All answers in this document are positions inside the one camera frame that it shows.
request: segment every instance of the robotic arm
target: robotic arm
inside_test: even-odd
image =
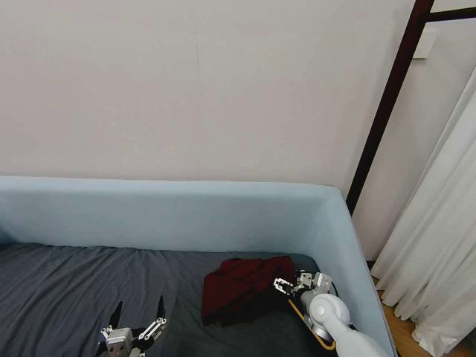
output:
[[[309,306],[309,317],[314,324],[323,326],[332,336],[340,357],[387,357],[372,338],[349,328],[349,309],[335,295],[315,296]]]
[[[319,341],[322,338],[336,343],[339,357],[388,357],[372,338],[350,329],[349,309],[340,298],[328,294],[331,282],[325,274],[317,273],[312,278],[311,273],[301,271],[296,284],[279,278],[274,281],[274,287],[290,297],[289,303]],[[303,314],[292,300],[300,301]]]

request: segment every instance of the black metal frame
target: black metal frame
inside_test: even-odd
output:
[[[379,148],[380,141],[392,114],[396,99],[402,89],[403,81],[410,68],[411,60],[417,49],[418,41],[427,22],[448,21],[457,19],[476,18],[476,7],[466,9],[431,12],[434,0],[416,0],[410,19],[400,42],[399,50],[393,62],[390,76],[385,85],[379,107],[373,119],[364,150],[358,162],[349,193],[347,194],[347,207],[350,214],[356,208],[358,198],[364,188],[364,183],[372,166],[373,159]]]

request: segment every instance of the mattress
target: mattress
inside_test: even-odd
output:
[[[289,310],[253,323],[204,327],[203,278],[224,260],[271,253],[0,245],[0,356],[93,356],[123,301],[119,327],[146,327],[164,296],[166,332],[147,356],[328,356]],[[296,268],[315,262],[292,254]]]

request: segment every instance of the dark red cloth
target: dark red cloth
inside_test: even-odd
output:
[[[282,306],[274,287],[276,277],[292,281],[295,265],[291,257],[226,260],[203,282],[202,320],[204,325],[250,322]]]

